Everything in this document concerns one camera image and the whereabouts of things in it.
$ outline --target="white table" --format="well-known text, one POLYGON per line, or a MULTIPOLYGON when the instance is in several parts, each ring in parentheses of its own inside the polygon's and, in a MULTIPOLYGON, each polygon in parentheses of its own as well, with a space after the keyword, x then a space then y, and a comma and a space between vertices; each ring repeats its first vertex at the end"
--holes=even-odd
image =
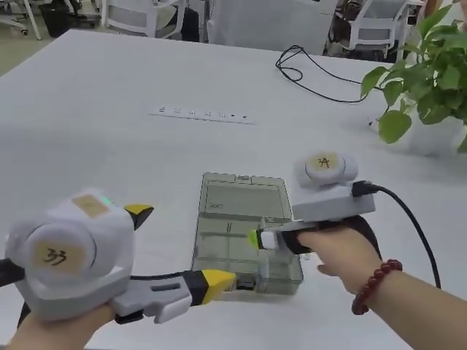
MULTIPOLYGON (((389 187, 425 228, 446 290, 467 298, 465 158, 434 160, 388 152, 366 118, 382 113, 378 93, 360 105, 334 104, 292 86, 274 68, 278 52, 70 31, 0 79, 0 225, 93 185, 120 203, 153 203, 138 232, 138 274, 190 267, 205 171, 277 176, 290 182, 299 155, 353 153, 360 178, 389 187), (149 116, 181 104, 246 111, 256 125, 149 116)), ((327 69, 361 79, 373 63, 319 57, 327 69)), ((305 83, 337 98, 358 87, 298 59, 305 83)), ((432 281, 414 228, 377 196, 367 215, 384 256, 432 281)), ((375 315, 356 317, 352 297, 305 261, 305 282, 281 303, 217 302, 163 325, 100 330, 95 349, 408 349, 375 315)), ((22 300, 0 289, 0 343, 13 334, 22 300)))

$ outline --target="handwritten label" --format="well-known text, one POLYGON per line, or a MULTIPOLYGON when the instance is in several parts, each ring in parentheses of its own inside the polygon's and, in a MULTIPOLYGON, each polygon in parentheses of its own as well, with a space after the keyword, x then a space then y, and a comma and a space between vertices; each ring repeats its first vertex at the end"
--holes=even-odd
POLYGON ((339 157, 336 153, 320 153, 309 160, 315 171, 327 171, 339 166, 339 157))
POLYGON ((75 206, 83 210, 91 219, 109 211, 99 199, 93 195, 82 195, 72 199, 75 206))
POLYGON ((82 269, 85 252, 81 246, 38 241, 34 247, 33 264, 57 272, 77 274, 82 269))

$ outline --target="cable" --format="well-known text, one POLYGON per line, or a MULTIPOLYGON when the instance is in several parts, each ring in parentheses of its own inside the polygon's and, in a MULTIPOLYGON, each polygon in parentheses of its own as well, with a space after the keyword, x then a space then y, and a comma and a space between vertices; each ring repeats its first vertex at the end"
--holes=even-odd
POLYGON ((330 97, 330 96, 326 96, 326 95, 323 95, 322 93, 318 93, 317 91, 314 91, 308 87, 306 87, 305 85, 302 85, 300 83, 300 81, 304 78, 304 74, 301 70, 297 69, 297 68, 293 68, 293 67, 286 67, 286 66, 283 66, 283 64, 285 62, 287 62, 288 60, 290 60, 291 58, 297 56, 298 54, 300 53, 303 53, 305 54, 305 56, 311 61, 313 62, 313 64, 318 67, 319 69, 321 69, 322 71, 324 71, 326 74, 332 76, 333 78, 336 78, 336 79, 339 79, 339 80, 342 80, 344 82, 351 82, 353 84, 358 84, 358 85, 361 85, 361 82, 356 82, 355 80, 351 80, 351 79, 346 79, 346 78, 343 78, 343 77, 339 77, 329 71, 327 71, 326 69, 324 69, 322 66, 320 66, 320 64, 318 64, 318 62, 316 62, 306 51, 305 49, 302 47, 302 46, 298 46, 298 45, 292 45, 291 47, 289 47, 288 49, 286 49, 286 51, 284 51, 281 56, 279 57, 279 59, 276 61, 276 68, 279 69, 279 71, 282 73, 282 75, 285 77, 285 79, 293 82, 295 85, 299 86, 300 88, 302 89, 305 89, 306 91, 310 92, 310 93, 313 93, 319 97, 322 97, 322 98, 325 98, 327 100, 330 100, 330 101, 333 101, 333 102, 339 102, 339 103, 342 103, 342 104, 356 104, 356 103, 359 103, 361 101, 363 101, 367 96, 368 94, 364 95, 364 97, 358 99, 358 100, 354 100, 354 101, 346 101, 346 100, 339 100, 337 98, 334 98, 334 97, 330 97), (298 73, 298 78, 297 79, 294 79, 292 78, 288 73, 287 71, 294 71, 295 73, 298 73))
POLYGON ((428 254, 431 269, 433 270, 435 285, 437 288, 441 289, 441 280, 439 278, 438 265, 436 264, 436 259, 433 254, 433 250, 431 250, 430 244, 428 243, 428 240, 426 239, 425 234, 422 228, 420 227, 420 224, 418 223, 417 219, 415 218, 415 215, 412 213, 409 207, 393 191, 388 190, 386 187, 378 186, 367 181, 359 181, 354 183, 352 186, 352 195, 354 197, 361 197, 362 195, 369 195, 377 192, 383 192, 389 195, 394 201, 397 202, 399 206, 401 206, 401 208, 406 212, 410 221, 412 221, 412 224, 415 226, 415 230, 417 231, 418 236, 422 240, 423 247, 425 248, 428 254))
POLYGON ((157 281, 161 279, 174 279, 175 277, 180 277, 182 274, 180 272, 176 273, 167 273, 166 275, 155 275, 155 276, 135 276, 131 275, 130 279, 133 281, 157 281))

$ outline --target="left hand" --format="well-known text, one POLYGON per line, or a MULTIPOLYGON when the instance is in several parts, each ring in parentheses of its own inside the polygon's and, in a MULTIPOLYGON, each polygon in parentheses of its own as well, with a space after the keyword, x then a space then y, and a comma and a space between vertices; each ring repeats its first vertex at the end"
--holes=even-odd
POLYGON ((43 322, 34 314, 29 314, 7 350, 82 350, 94 333, 114 317, 108 305, 65 321, 43 322))

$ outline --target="right hand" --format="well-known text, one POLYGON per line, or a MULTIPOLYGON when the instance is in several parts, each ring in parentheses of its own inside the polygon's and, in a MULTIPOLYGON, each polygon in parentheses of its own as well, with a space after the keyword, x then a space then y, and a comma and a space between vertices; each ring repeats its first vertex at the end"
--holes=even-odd
POLYGON ((354 295, 382 263, 370 242, 348 227, 302 232, 298 242, 323 261, 324 265, 318 266, 319 272, 339 277, 345 289, 354 295))

